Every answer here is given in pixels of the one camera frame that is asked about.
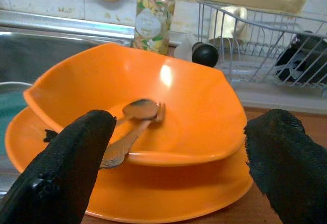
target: spoon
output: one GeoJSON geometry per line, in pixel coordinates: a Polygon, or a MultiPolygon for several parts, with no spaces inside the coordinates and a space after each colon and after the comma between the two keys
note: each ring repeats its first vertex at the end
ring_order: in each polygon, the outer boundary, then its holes
{"type": "Polygon", "coordinates": [[[158,106],[153,100],[139,99],[133,101],[123,108],[125,117],[117,120],[116,127],[132,118],[139,120],[153,119],[157,115],[157,111],[158,106]]]}
{"type": "Polygon", "coordinates": [[[138,139],[138,137],[143,133],[143,131],[149,126],[152,122],[162,122],[165,117],[165,104],[157,105],[157,114],[153,119],[143,120],[138,127],[133,129],[127,135],[122,137],[117,142],[111,144],[106,149],[104,153],[100,169],[102,168],[113,168],[120,165],[124,159],[125,155],[128,154],[129,150],[138,139]]]}

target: countertop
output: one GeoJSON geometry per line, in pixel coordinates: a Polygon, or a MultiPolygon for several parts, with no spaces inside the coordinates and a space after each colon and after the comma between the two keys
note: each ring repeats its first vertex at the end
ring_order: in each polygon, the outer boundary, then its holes
{"type": "MultiPolygon", "coordinates": [[[[246,108],[248,119],[256,118],[266,110],[246,108]]],[[[327,147],[327,115],[293,113],[302,121],[306,133],[318,144],[327,147]]],[[[82,224],[114,224],[118,222],[102,220],[85,215],[82,224]]],[[[177,223],[192,224],[280,224],[277,214],[271,209],[269,201],[254,184],[250,191],[234,204],[212,214],[177,223]]]]}

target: white cup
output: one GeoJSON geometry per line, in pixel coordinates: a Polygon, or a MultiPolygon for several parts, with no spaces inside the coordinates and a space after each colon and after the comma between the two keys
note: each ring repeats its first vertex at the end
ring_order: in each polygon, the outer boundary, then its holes
{"type": "MultiPolygon", "coordinates": [[[[234,15],[237,15],[242,19],[247,19],[247,10],[244,7],[227,6],[227,7],[222,7],[221,9],[228,11],[234,15]]],[[[234,36],[238,38],[242,35],[242,31],[246,26],[245,22],[238,20],[235,28],[236,18],[228,14],[224,15],[223,11],[218,10],[217,21],[216,21],[216,33],[215,33],[215,20],[216,20],[216,11],[213,11],[211,15],[210,29],[209,29],[210,43],[213,43],[215,38],[216,40],[221,38],[221,35],[222,38],[233,39],[234,36]]]]}

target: orange plate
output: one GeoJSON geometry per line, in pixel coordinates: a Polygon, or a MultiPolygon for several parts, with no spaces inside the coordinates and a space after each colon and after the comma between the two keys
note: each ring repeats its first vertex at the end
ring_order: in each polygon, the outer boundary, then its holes
{"type": "MultiPolygon", "coordinates": [[[[92,109],[120,117],[122,107],[138,98],[166,103],[164,123],[152,125],[131,149],[129,161],[143,165],[223,159],[245,139],[244,109],[221,71],[116,44],[60,62],[24,95],[33,112],[56,132],[92,109]]],[[[133,126],[125,125],[113,140],[133,126]]]]}
{"type": "MultiPolygon", "coordinates": [[[[26,108],[10,123],[6,149],[22,172],[46,143],[47,126],[26,108]]],[[[219,210],[251,187],[244,146],[232,156],[183,167],[151,167],[125,161],[99,171],[87,214],[130,223],[186,220],[219,210]]]]}

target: stainless steel sink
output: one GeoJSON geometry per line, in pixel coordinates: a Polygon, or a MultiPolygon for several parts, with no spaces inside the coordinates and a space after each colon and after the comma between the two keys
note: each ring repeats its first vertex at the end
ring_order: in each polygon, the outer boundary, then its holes
{"type": "Polygon", "coordinates": [[[103,43],[130,46],[124,39],[0,27],[0,82],[33,83],[58,62],[103,43]]]}

